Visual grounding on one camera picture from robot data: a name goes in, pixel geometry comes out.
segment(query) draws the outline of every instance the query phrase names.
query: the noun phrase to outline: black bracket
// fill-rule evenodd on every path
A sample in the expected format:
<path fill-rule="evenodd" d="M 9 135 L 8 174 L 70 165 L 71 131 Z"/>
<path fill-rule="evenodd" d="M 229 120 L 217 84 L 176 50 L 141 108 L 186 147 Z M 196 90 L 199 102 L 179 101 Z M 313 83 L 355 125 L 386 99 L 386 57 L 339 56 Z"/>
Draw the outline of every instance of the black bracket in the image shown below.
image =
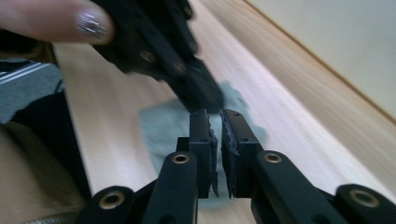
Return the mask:
<path fill-rule="evenodd" d="M 187 0 L 93 0 L 116 25 L 114 40 L 94 46 L 122 72 L 135 71 L 163 80 L 192 112 L 219 113 L 221 90 L 204 63 L 195 58 L 198 45 L 188 27 Z"/>
<path fill-rule="evenodd" d="M 230 196 L 251 198 L 257 223 L 396 223 L 396 205 L 360 185 L 332 196 L 315 188 L 280 152 L 263 150 L 243 115 L 221 110 L 223 168 Z M 77 223 L 196 223 L 198 199 L 217 187 L 217 139 L 204 110 L 191 114 L 190 137 L 177 141 L 156 181 L 136 193 L 111 187 L 95 194 Z"/>

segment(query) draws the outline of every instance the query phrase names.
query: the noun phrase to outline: gray cloth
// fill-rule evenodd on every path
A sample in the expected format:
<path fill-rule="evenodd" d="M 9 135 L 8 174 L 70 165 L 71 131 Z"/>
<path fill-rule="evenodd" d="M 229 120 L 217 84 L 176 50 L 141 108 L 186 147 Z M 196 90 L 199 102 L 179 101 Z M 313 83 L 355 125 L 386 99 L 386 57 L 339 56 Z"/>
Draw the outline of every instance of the gray cloth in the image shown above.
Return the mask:
<path fill-rule="evenodd" d="M 234 90 L 230 83 L 223 83 L 220 85 L 220 88 L 224 94 L 224 108 L 241 113 L 247 120 L 247 123 L 256 137 L 263 143 L 265 131 L 263 128 L 251 122 L 247 111 L 248 106 L 240 93 Z M 146 146 L 148 147 L 149 155 L 155 169 L 160 172 L 163 159 L 169 153 L 176 151 L 177 139 L 190 135 L 190 113 L 178 99 L 175 99 L 163 105 L 157 105 L 141 111 L 139 119 L 140 128 Z M 219 174 L 219 198 L 217 198 L 213 192 L 210 192 L 209 199 L 199 201 L 199 206 L 205 208 L 219 207 L 230 202 L 219 150 L 221 146 L 221 117 L 220 115 L 210 115 L 209 121 L 215 136 L 219 139 L 217 163 L 217 171 Z"/>
<path fill-rule="evenodd" d="M 62 83 L 62 73 L 54 64 L 37 63 L 30 69 L 23 67 L 13 72 L 15 79 L 2 80 L 0 71 L 0 122 L 11 120 L 15 112 L 35 100 L 53 94 Z"/>

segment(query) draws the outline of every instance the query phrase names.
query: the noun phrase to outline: human finger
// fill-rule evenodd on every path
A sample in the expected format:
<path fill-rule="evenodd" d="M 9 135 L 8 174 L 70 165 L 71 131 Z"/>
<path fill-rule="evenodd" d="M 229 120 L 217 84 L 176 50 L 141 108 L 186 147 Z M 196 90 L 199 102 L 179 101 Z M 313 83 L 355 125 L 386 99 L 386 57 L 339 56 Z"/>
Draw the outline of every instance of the human finger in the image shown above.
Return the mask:
<path fill-rule="evenodd" d="M 105 44 L 114 26 L 89 0 L 1 0 L 0 29 L 45 41 Z"/>

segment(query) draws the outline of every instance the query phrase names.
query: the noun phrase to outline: fingernail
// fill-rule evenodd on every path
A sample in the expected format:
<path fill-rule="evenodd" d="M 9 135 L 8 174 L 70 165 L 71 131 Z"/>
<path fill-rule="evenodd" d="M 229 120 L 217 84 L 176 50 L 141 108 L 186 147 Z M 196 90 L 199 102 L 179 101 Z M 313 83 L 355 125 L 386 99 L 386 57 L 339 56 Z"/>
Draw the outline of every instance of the fingernail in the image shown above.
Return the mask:
<path fill-rule="evenodd" d="M 77 28 L 88 42 L 104 43 L 108 40 L 109 22 L 99 10 L 84 10 L 78 14 Z"/>

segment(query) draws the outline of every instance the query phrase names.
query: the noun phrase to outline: screw hole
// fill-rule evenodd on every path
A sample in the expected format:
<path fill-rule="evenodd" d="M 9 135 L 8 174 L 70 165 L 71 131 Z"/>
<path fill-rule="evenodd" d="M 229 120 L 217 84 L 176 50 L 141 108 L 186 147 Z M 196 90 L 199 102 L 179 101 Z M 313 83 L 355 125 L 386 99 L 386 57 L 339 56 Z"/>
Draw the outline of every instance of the screw hole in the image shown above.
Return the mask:
<path fill-rule="evenodd" d="M 140 57 L 143 58 L 148 63 L 154 63 L 155 62 L 154 55 L 152 55 L 152 53 L 149 52 L 149 51 L 141 50 L 140 51 Z"/>
<path fill-rule="evenodd" d="M 197 45 L 194 43 L 194 42 L 190 42 L 190 49 L 191 50 L 193 50 L 193 51 L 196 51 L 197 50 Z"/>
<path fill-rule="evenodd" d="M 190 160 L 190 157 L 183 154 L 177 154 L 172 158 L 172 161 L 177 164 L 183 164 Z"/>
<path fill-rule="evenodd" d="M 366 207 L 378 207 L 379 200 L 371 193 L 360 189 L 353 189 L 349 192 L 350 197 L 356 203 Z"/>
<path fill-rule="evenodd" d="M 102 209 L 110 210 L 118 207 L 125 200 L 125 196 L 120 191 L 111 191 L 107 193 L 99 202 Z"/>
<path fill-rule="evenodd" d="M 264 159 L 265 159 L 266 161 L 269 161 L 269 162 L 272 162 L 272 163 L 279 163 L 279 162 L 282 162 L 282 158 L 281 158 L 280 156 L 274 154 L 274 153 L 266 154 L 266 155 L 264 156 Z"/>
<path fill-rule="evenodd" d="M 184 64 L 181 63 L 181 62 L 176 62 L 176 63 L 174 63 L 174 67 L 175 67 L 176 70 L 179 71 L 180 73 L 186 72 L 186 66 L 184 66 Z"/>
<path fill-rule="evenodd" d="M 184 8 L 184 12 L 188 15 L 188 16 L 192 16 L 192 10 L 189 7 L 185 7 Z"/>

